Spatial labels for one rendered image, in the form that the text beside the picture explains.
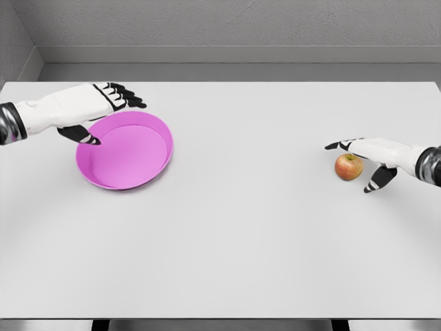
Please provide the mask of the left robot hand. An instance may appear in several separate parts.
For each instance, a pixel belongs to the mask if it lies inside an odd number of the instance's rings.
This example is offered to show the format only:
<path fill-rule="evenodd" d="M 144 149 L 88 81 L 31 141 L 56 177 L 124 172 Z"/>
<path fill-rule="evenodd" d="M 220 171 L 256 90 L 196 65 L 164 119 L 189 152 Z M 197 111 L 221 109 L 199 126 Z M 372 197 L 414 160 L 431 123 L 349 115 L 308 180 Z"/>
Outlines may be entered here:
<path fill-rule="evenodd" d="M 55 100 L 54 125 L 58 133 L 76 143 L 99 145 L 101 141 L 83 126 L 125 108 L 144 109 L 142 98 L 115 83 L 85 83 L 52 95 Z"/>

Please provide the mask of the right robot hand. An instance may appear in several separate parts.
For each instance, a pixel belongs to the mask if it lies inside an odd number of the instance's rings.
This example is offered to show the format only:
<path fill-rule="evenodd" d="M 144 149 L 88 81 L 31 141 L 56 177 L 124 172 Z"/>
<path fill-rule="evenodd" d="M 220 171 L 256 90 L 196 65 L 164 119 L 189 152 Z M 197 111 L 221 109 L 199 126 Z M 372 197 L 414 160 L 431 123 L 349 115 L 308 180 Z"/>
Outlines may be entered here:
<path fill-rule="evenodd" d="M 326 150 L 337 148 L 380 164 L 364 188 L 364 193 L 384 188 L 397 175 L 398 168 L 414 175 L 412 162 L 407 159 L 409 146 L 380 138 L 338 141 L 325 146 Z"/>

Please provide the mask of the red-yellow apple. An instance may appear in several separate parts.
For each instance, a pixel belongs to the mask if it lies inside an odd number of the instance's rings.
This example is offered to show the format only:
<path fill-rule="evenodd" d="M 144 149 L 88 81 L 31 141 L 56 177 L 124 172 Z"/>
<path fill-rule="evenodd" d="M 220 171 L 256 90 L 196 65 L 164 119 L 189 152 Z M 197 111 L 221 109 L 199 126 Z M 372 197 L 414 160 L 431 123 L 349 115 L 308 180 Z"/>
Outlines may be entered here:
<path fill-rule="evenodd" d="M 360 157 L 352 154 L 340 155 L 334 165 L 335 173 L 345 181 L 357 179 L 364 170 L 364 163 Z"/>

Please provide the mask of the pink round plate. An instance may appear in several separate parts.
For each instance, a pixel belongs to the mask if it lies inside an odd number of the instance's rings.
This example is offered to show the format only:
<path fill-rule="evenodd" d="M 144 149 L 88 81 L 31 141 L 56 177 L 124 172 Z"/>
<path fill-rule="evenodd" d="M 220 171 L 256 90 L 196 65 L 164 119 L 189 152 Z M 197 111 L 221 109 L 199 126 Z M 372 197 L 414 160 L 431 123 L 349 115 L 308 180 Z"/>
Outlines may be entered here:
<path fill-rule="evenodd" d="M 76 164 L 90 183 L 101 188 L 127 190 L 143 185 L 172 157 L 172 132 L 153 114 L 117 112 L 98 120 L 89 131 L 101 143 L 79 145 Z"/>

